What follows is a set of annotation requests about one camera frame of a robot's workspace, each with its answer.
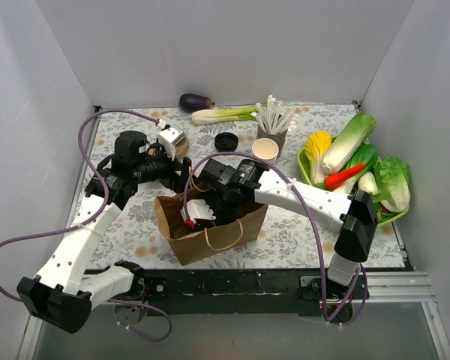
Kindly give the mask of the brown paper bag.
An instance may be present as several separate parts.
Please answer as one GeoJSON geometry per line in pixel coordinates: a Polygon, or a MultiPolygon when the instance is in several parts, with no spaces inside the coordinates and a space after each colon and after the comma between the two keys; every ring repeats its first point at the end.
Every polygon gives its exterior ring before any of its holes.
{"type": "Polygon", "coordinates": [[[254,191],[260,187],[259,177],[268,169],[252,160],[243,160],[235,169],[211,159],[198,177],[199,183],[208,187],[207,191],[192,187],[174,197],[155,199],[158,229],[183,266],[257,239],[268,206],[255,202],[254,191]],[[233,188],[244,194],[244,215],[240,219],[201,220],[193,229],[184,222],[180,210],[189,200],[203,199],[209,204],[213,195],[233,188]]]}

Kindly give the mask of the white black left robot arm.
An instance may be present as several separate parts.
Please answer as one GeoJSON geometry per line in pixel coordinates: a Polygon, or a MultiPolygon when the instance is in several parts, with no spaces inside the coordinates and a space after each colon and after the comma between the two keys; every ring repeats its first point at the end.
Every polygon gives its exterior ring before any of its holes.
{"type": "Polygon", "coordinates": [[[176,155],[184,143],[185,134],[174,127],[162,130],[153,143],[139,131],[119,134],[114,152],[97,165],[98,173],[85,188],[75,229],[64,235],[34,278],[23,277],[16,288],[32,316],[73,334],[98,305],[113,298],[145,298],[144,271],[132,262],[119,261],[99,274],[84,274],[99,242],[140,184],[159,181],[176,192],[184,190],[191,161],[176,155]]]}

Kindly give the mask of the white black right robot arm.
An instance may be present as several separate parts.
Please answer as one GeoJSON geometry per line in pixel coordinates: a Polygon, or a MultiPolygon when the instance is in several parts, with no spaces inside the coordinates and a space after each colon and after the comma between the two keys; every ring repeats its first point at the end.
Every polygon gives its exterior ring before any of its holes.
{"type": "Polygon", "coordinates": [[[356,270],[368,259],[378,226],[369,193],[359,190],[347,195],[296,183],[250,159],[242,160],[236,168],[207,160],[198,180],[212,190],[207,203],[220,220],[234,221],[241,206],[252,201],[307,216],[338,233],[324,287],[337,299],[351,290],[356,270]]]}

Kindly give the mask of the brown cardboard cup carrier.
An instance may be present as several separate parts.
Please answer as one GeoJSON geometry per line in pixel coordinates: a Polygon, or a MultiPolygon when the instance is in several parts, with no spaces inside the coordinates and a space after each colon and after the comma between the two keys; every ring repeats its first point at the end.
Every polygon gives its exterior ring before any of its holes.
{"type": "Polygon", "coordinates": [[[177,158],[183,158],[187,155],[190,148],[189,139],[185,136],[179,142],[175,144],[175,156],[177,158]]]}

